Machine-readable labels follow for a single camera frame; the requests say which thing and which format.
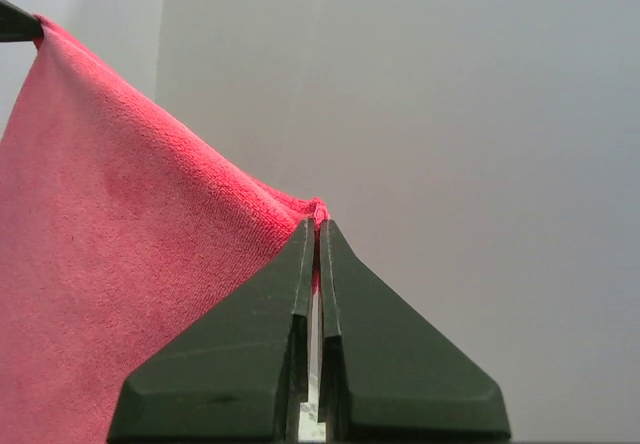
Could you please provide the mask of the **pink towel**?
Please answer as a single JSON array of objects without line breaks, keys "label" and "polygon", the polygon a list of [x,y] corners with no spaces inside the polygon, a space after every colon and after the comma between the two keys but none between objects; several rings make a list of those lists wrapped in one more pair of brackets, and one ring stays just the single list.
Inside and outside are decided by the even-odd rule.
[{"label": "pink towel", "polygon": [[1,139],[1,439],[101,443],[125,378],[329,213],[42,27]]}]

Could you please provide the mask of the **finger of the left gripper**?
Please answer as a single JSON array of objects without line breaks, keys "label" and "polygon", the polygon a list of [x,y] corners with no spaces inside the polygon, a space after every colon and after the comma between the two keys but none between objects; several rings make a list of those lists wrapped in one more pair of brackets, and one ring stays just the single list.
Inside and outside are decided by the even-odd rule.
[{"label": "finger of the left gripper", "polygon": [[0,0],[0,42],[28,42],[41,38],[41,23],[31,13]]}]

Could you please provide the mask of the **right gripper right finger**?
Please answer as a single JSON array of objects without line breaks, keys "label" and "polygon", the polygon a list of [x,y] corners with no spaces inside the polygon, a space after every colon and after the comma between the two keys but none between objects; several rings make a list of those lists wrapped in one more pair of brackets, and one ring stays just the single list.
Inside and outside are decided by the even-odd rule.
[{"label": "right gripper right finger", "polygon": [[369,269],[334,221],[318,246],[327,439],[510,439],[499,385]]}]

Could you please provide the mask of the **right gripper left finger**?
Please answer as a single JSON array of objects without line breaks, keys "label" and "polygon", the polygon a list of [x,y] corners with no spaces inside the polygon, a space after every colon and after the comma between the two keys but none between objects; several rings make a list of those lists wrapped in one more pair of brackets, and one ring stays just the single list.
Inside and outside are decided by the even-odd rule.
[{"label": "right gripper left finger", "polygon": [[297,441],[314,245],[307,219],[267,265],[132,372],[108,441]]}]

